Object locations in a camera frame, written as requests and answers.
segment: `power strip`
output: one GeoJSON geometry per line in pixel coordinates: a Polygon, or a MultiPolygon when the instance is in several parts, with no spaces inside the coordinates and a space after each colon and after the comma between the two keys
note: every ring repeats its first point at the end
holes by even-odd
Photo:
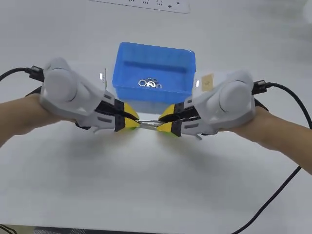
{"type": "Polygon", "coordinates": [[[112,3],[124,6],[170,11],[176,13],[189,13],[190,5],[187,0],[89,0],[95,2],[112,3]]]}

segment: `table surface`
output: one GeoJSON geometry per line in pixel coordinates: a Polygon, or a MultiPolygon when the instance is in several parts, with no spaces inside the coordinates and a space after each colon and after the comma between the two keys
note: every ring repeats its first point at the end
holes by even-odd
{"type": "MultiPolygon", "coordinates": [[[[123,41],[183,48],[195,52],[197,70],[249,69],[255,80],[290,87],[312,111],[303,0],[190,2],[185,15],[87,0],[2,0],[0,70],[61,56],[90,80],[106,67],[110,81],[123,41]]],[[[38,86],[10,76],[0,101],[38,86]]],[[[306,126],[283,91],[257,98],[306,126]]],[[[235,231],[296,168],[231,133],[202,141],[144,129],[94,135],[68,122],[16,136],[0,156],[0,223],[176,234],[235,231]]],[[[246,233],[311,232],[311,197],[312,178],[302,171],[246,233]]]]}

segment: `sticker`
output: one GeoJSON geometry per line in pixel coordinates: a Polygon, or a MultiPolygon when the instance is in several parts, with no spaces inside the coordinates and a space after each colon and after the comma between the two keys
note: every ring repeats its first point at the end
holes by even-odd
{"type": "Polygon", "coordinates": [[[201,78],[201,91],[210,91],[214,88],[214,75],[211,73],[201,78]]]}

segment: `black cable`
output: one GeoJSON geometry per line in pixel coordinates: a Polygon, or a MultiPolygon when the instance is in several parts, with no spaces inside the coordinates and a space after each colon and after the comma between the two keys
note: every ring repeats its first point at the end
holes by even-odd
{"type": "Polygon", "coordinates": [[[9,228],[3,224],[0,224],[0,229],[4,230],[6,233],[9,233],[9,234],[18,234],[14,229],[12,228],[9,228]]]}
{"type": "Polygon", "coordinates": [[[18,234],[17,231],[15,231],[13,228],[9,228],[8,226],[5,226],[3,224],[1,224],[1,226],[3,226],[4,228],[11,230],[14,234],[18,234]]]}
{"type": "Polygon", "coordinates": [[[14,68],[10,71],[7,71],[6,73],[2,74],[0,76],[0,81],[2,81],[4,78],[6,78],[7,76],[16,73],[16,72],[26,72],[28,74],[30,74],[32,72],[31,68],[26,68],[26,67],[18,67],[18,68],[14,68]]]}
{"type": "MultiPolygon", "coordinates": [[[[290,94],[293,99],[295,99],[295,101],[298,103],[298,105],[300,106],[304,116],[307,119],[309,128],[312,129],[312,120],[311,117],[309,115],[309,112],[307,111],[307,108],[304,106],[304,104],[302,103],[302,101],[300,100],[300,98],[289,88],[285,87],[284,85],[281,84],[277,84],[277,83],[264,83],[264,89],[266,92],[266,88],[271,88],[271,87],[276,87],[279,89],[282,89],[284,91],[286,91],[288,94],[290,94]]],[[[261,206],[261,208],[257,211],[257,213],[251,218],[251,220],[248,221],[248,223],[246,223],[243,227],[241,227],[240,229],[238,229],[237,231],[231,233],[231,234],[239,234],[241,233],[243,230],[245,230],[246,228],[248,228],[258,217],[259,215],[267,208],[267,206],[281,193],[281,191],[283,191],[283,189],[289,184],[289,182],[298,174],[298,172],[301,170],[301,167],[298,166],[296,168],[296,170],[294,170],[294,172],[285,180],[285,182],[278,188],[278,190],[269,198],[269,200],[267,200],[266,203],[264,203],[263,206],[261,206]]]]}

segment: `blue box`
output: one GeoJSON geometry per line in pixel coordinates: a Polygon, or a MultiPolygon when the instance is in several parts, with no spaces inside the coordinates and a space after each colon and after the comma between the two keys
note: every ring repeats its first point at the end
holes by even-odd
{"type": "Polygon", "coordinates": [[[193,51],[123,42],[113,86],[119,99],[174,104],[192,95],[195,72],[193,51]],[[139,86],[147,78],[157,78],[162,88],[139,86]]]}

